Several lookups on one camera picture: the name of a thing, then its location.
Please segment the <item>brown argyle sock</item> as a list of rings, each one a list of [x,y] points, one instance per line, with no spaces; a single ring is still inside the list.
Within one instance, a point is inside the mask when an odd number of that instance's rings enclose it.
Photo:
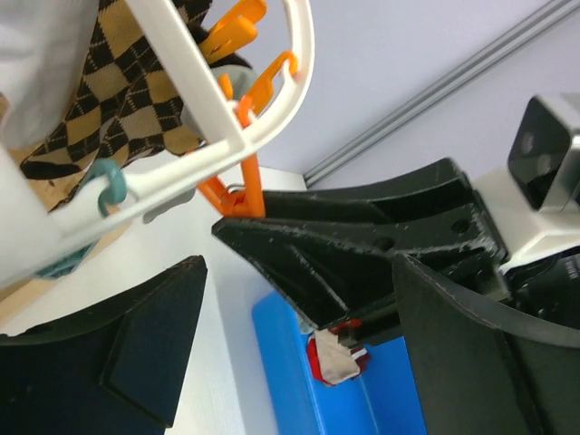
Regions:
[[[65,178],[69,202],[96,160],[124,168],[204,140],[182,121],[184,103],[124,1],[101,1],[77,92],[63,120],[19,167],[31,180]]]

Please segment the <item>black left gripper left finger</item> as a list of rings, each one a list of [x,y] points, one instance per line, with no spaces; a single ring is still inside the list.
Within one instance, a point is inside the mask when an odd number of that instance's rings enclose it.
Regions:
[[[4,434],[162,434],[176,419],[208,269],[189,256],[1,338]]]

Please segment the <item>grey sock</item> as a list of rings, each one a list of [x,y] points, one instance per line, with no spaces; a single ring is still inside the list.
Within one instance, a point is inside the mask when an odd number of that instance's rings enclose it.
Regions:
[[[251,67],[234,64],[212,68],[211,72],[229,101],[239,101],[258,78],[257,72]]]

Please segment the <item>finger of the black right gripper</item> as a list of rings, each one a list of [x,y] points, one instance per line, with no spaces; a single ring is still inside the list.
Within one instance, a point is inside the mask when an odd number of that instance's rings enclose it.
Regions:
[[[449,271],[471,256],[494,256],[494,237],[479,219],[431,224],[264,224],[222,218],[213,235],[250,263],[312,326],[347,319],[395,324],[392,262],[417,257]]]

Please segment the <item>white round clip hanger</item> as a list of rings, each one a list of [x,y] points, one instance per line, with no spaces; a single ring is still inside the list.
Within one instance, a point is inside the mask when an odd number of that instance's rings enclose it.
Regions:
[[[61,276],[105,234],[243,160],[292,120],[314,68],[306,1],[247,91],[233,57],[263,1],[1,4],[1,284]]]

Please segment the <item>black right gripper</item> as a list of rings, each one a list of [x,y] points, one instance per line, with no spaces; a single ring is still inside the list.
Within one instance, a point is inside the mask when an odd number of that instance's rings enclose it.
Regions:
[[[502,169],[471,184],[445,158],[360,186],[268,190],[265,203],[264,224],[429,224],[440,252],[425,256],[425,292],[439,329],[469,345],[579,346],[579,215],[532,210]]]

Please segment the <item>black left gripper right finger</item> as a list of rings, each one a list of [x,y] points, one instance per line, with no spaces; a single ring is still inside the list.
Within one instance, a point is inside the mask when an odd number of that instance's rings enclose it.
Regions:
[[[429,434],[576,434],[579,332],[397,255],[393,288]]]

